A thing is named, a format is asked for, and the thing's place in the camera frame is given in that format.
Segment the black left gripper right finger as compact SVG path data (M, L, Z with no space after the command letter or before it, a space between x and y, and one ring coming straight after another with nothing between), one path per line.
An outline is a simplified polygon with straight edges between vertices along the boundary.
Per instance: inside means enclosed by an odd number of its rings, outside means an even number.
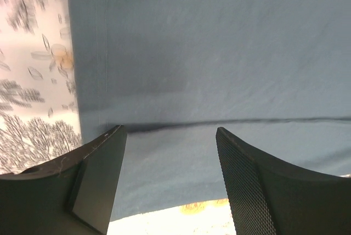
M237 234L350 234L350 179L270 155L225 128L217 152Z

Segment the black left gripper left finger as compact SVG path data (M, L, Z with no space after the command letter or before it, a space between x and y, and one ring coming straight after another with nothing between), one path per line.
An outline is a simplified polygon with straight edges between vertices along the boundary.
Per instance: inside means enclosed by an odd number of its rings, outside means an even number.
M1 176L1 234L106 234L127 131L93 141L19 174Z

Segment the blue-grey t-shirt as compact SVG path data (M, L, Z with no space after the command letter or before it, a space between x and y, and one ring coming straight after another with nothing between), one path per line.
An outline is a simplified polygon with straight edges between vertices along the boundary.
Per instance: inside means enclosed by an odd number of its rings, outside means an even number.
M84 142L127 144L112 220L227 193L224 127L350 173L350 0L69 0Z

